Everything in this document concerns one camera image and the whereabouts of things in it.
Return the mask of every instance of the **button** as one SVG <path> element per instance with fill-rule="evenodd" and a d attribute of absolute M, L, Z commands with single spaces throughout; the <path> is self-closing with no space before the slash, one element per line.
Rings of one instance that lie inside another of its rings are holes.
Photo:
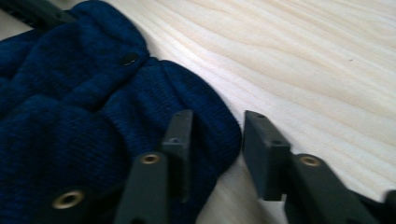
<path fill-rule="evenodd" d="M 120 60 L 120 63 L 122 65 L 126 66 L 131 63 L 134 63 L 138 58 L 139 58 L 139 55 L 137 55 L 136 53 L 128 53 L 122 57 L 122 59 Z"/>

